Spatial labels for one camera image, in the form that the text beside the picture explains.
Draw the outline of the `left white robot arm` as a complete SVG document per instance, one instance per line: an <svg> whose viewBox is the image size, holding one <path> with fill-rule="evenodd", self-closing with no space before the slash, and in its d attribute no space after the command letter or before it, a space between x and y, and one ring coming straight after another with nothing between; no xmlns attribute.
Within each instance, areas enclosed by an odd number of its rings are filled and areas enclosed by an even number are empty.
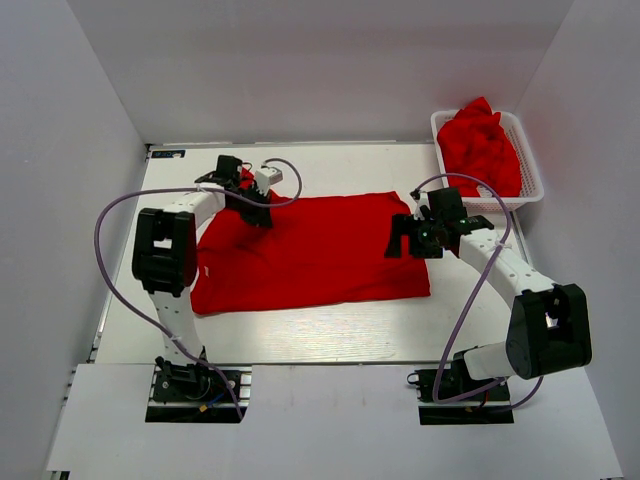
<svg viewBox="0 0 640 480"><path fill-rule="evenodd" d="M198 273L197 230L225 209L239 213L251 226L272 227L267 205L272 202L271 187L282 179L274 166L264 164L245 173L239 158L221 155L215 170L195 180L195 191L164 208L144 208L138 214L132 273L149 295L159 324L170 332L164 337L163 358L187 365L176 384L188 398L205 396L212 378L206 369L190 364L195 357L206 358L190 294Z"/></svg>

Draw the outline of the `red t shirt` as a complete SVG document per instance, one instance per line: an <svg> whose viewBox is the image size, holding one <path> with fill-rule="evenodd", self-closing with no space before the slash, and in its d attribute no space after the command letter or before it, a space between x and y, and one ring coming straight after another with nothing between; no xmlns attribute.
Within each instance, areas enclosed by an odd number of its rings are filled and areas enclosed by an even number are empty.
<svg viewBox="0 0 640 480"><path fill-rule="evenodd" d="M273 225L218 213L198 243L191 292L199 316L384 301L430 294L424 260L387 258L396 192L301 198L271 212Z"/></svg>

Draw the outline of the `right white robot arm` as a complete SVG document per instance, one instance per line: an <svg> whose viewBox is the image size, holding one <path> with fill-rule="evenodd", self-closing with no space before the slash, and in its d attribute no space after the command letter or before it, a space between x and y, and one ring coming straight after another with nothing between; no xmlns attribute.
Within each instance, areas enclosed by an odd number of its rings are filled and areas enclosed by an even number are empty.
<svg viewBox="0 0 640 480"><path fill-rule="evenodd" d="M486 217L468 214L456 189L430 191L415 213L393 215L386 257L436 259L447 251L478 271L511 311L505 341L455 354L451 384L459 396L477 397L489 379L534 379L591 362L585 292L535 270Z"/></svg>

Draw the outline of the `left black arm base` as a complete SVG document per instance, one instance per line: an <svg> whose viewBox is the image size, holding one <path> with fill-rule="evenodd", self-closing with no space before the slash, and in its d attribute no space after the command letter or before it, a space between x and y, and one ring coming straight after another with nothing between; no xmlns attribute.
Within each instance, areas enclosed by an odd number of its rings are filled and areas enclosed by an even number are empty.
<svg viewBox="0 0 640 480"><path fill-rule="evenodd" d="M238 424L248 409L250 385L248 368L218 374L199 364L178 365L158 356L145 421Z"/></svg>

